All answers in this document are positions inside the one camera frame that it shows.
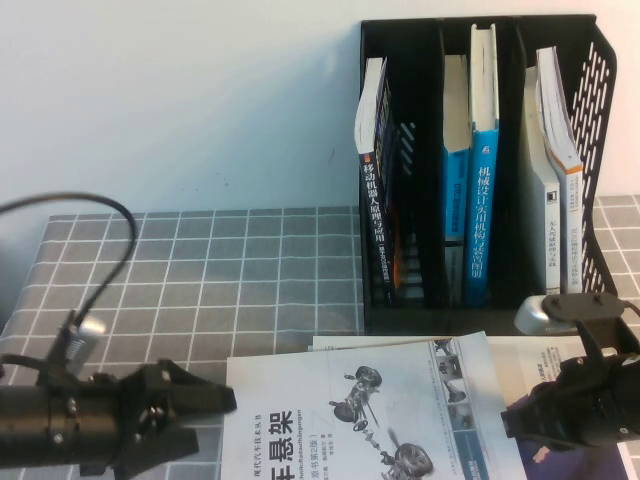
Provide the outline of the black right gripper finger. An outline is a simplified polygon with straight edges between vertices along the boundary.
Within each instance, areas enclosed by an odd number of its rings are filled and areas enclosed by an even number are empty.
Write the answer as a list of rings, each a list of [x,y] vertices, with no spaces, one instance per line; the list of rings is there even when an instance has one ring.
[[[563,402],[562,383],[558,380],[542,382],[519,400],[521,407],[555,409]]]
[[[509,438],[549,438],[551,400],[521,398],[501,413]]]

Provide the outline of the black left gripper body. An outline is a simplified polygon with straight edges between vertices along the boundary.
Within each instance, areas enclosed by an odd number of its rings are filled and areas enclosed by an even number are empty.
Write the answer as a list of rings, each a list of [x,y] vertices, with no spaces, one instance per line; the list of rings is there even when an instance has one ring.
[[[168,376],[161,373],[159,361],[141,365],[118,381],[122,430],[114,461],[132,440],[139,442],[143,437],[176,429],[176,414],[168,398]]]

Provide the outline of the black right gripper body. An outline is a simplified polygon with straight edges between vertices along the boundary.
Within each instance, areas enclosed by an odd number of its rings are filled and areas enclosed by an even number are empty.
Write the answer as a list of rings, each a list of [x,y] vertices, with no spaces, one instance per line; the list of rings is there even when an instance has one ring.
[[[561,364],[563,402],[550,409],[549,438],[556,450],[602,447],[639,438],[639,357],[587,357]]]

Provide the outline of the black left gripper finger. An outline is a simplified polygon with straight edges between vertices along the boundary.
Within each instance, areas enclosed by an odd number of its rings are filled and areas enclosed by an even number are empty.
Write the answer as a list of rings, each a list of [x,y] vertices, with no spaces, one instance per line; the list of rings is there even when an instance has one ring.
[[[167,430],[160,435],[132,440],[111,464],[115,479],[132,479],[163,463],[199,452],[197,433],[191,428]]]
[[[237,409],[231,387],[189,373],[171,360],[162,359],[159,366],[168,376],[169,404],[178,416],[224,415]]]

